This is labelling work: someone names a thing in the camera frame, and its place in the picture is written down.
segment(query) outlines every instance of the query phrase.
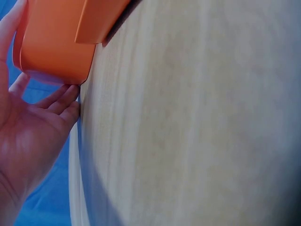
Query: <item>finger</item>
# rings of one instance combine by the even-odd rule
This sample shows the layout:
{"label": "finger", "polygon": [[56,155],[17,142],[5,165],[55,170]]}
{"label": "finger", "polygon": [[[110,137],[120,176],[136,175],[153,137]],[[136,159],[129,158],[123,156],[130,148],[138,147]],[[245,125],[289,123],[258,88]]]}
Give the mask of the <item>finger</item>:
{"label": "finger", "polygon": [[29,81],[30,76],[25,73],[21,73],[17,80],[11,85],[9,91],[16,96],[21,97],[26,90]]}
{"label": "finger", "polygon": [[55,101],[57,101],[70,87],[70,85],[63,85],[57,91],[52,93],[50,96],[45,99],[37,102],[35,105],[39,108],[49,108]]}
{"label": "finger", "polygon": [[72,129],[73,125],[79,119],[80,104],[77,101],[73,101],[69,107],[67,107],[61,114],[60,117],[66,122],[66,129],[68,133]]}
{"label": "finger", "polygon": [[55,101],[48,110],[55,113],[61,114],[69,105],[76,100],[79,95],[79,86],[72,85],[69,89]]}
{"label": "finger", "polygon": [[6,62],[8,49],[19,26],[27,0],[18,0],[11,11],[0,21],[0,61]]}

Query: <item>orange container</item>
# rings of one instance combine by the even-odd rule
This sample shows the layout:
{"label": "orange container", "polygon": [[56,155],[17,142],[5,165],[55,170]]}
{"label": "orange container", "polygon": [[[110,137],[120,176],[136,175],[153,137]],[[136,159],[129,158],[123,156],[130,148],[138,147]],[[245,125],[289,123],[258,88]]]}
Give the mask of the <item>orange container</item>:
{"label": "orange container", "polygon": [[16,67],[40,81],[81,84],[95,46],[130,0],[28,0],[16,32]]}

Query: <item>wooden surface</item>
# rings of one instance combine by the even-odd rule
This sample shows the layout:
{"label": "wooden surface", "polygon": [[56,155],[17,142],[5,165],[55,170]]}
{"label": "wooden surface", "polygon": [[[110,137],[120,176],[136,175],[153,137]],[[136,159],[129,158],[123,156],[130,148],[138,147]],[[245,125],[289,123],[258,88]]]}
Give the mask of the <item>wooden surface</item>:
{"label": "wooden surface", "polygon": [[300,12],[143,0],[81,87],[73,224],[286,225],[301,179]]}

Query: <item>curved wooden edge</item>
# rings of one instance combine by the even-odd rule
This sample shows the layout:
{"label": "curved wooden edge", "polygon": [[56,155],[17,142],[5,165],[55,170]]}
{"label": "curved wooden edge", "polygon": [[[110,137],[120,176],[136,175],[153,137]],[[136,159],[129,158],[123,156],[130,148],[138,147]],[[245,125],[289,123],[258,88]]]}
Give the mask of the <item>curved wooden edge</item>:
{"label": "curved wooden edge", "polygon": [[79,167],[78,124],[70,132],[69,200],[72,226],[90,226]]}

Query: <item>wood grain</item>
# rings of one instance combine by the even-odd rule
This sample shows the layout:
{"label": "wood grain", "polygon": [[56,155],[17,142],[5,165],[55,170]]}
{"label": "wood grain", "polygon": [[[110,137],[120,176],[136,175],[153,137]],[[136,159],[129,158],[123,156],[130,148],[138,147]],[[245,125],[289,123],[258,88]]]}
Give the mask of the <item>wood grain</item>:
{"label": "wood grain", "polygon": [[73,205],[91,225],[287,223],[300,188],[299,12],[297,0],[139,4],[81,87],[87,207]]}

